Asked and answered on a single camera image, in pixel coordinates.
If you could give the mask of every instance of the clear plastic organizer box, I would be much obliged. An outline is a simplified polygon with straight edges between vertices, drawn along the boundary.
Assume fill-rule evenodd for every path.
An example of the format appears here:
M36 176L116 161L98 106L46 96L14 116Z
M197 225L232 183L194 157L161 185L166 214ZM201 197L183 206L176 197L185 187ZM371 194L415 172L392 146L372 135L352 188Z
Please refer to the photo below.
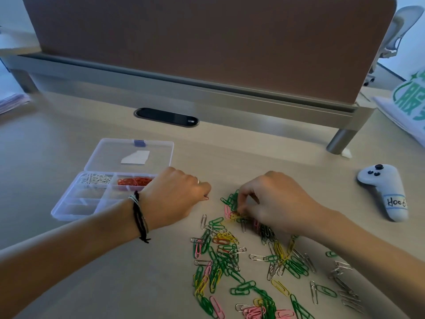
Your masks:
M73 221L128 198L135 190L144 187L118 185L118 179L132 177L154 178L170 166L174 143L130 139L102 139L51 214L57 220ZM121 160L138 150L149 151L144 165L121 164ZM92 179L102 178L101 184Z

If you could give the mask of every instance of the white wall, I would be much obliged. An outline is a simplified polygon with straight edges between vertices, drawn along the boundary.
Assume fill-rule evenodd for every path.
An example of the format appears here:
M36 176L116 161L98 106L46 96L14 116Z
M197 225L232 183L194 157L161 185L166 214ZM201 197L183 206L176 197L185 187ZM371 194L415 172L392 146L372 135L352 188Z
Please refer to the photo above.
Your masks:
M407 5L425 8L425 0L397 0L397 10ZM381 58L379 63L406 80L415 69L425 66L425 14L403 37L397 56Z
M0 26L35 33L22 0L0 0Z

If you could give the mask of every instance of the hand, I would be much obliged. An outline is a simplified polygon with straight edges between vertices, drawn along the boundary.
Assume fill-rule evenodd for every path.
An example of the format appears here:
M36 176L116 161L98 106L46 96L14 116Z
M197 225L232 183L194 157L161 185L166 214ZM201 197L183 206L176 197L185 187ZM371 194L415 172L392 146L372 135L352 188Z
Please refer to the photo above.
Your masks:
M247 205L247 196L258 205ZM316 202L291 177L269 171L239 189L238 212L249 214L272 228L311 237L316 226L335 211Z
M208 200L211 185L194 176L168 167L139 195L139 203L150 230L168 226L187 217L192 207Z

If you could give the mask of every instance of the metal frame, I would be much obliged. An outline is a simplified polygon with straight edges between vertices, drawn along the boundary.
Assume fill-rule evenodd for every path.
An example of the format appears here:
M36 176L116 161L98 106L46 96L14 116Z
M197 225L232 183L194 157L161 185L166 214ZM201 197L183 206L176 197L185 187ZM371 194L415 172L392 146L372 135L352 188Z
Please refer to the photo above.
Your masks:
M37 91L29 73L41 74L338 128L326 148L333 154L343 151L375 109L365 97L358 97L351 105L44 54L8 56L2 60L28 93Z

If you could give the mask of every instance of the white controller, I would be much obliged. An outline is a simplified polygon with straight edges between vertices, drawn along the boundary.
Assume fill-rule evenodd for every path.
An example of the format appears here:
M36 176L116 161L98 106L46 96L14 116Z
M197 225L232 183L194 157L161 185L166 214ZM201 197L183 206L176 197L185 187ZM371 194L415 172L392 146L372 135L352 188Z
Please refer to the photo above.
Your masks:
M403 183L396 167L373 165L360 171L357 179L364 184L376 187L392 220L402 222L409 218Z

